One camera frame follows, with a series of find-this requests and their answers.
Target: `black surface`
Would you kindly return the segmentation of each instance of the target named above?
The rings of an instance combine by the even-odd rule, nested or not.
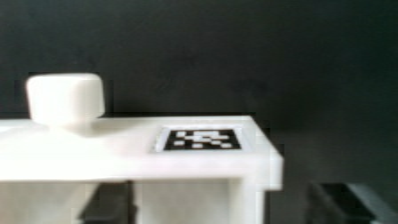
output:
[[[97,72],[106,116],[256,113],[284,144],[272,224],[304,223],[309,181],[398,205],[396,27],[392,0],[2,0],[0,117],[28,116],[30,72]]]
[[[343,183],[311,184],[307,224],[371,224],[375,218],[375,214]]]
[[[129,182],[99,184],[80,214],[83,224],[133,224],[131,190]]]

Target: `white cube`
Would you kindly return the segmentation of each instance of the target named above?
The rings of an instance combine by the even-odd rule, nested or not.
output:
[[[103,84],[96,74],[32,76],[26,93],[30,118],[49,127],[78,127],[103,115]]]

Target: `black background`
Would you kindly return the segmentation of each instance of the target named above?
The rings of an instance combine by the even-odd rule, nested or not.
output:
[[[270,223],[302,223],[309,181],[398,202],[398,2],[2,0],[0,117],[32,72],[97,72],[108,115],[256,113],[282,144]]]

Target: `black object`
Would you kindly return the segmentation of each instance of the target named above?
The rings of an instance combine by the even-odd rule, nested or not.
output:
[[[181,131],[186,133],[185,136],[192,136],[192,137],[193,137],[195,131],[206,131],[206,132],[217,131],[218,135],[227,136],[227,139],[217,139],[217,141],[220,141],[220,144],[229,143],[231,147],[222,148],[220,144],[215,145],[209,142],[197,142],[195,140],[186,140],[185,137],[177,137],[177,132]],[[183,141],[183,145],[174,145],[176,141]],[[193,143],[202,144],[202,147],[193,148],[192,147]],[[220,130],[183,130],[181,129],[181,130],[170,131],[163,150],[169,151],[169,150],[240,150],[240,149],[241,149],[241,146],[240,146],[233,129],[220,129]]]
[[[362,184],[311,184],[307,224],[392,224],[398,216]]]
[[[83,224],[133,223],[131,183],[103,183],[92,194],[80,220]]]

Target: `white table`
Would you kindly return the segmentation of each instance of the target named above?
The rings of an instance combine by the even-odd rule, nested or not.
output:
[[[240,128],[243,150],[156,152],[165,129],[222,127]],[[64,136],[30,120],[2,120],[0,180],[135,180],[140,224],[259,224],[282,157],[252,118],[103,118],[92,128],[89,137]]]

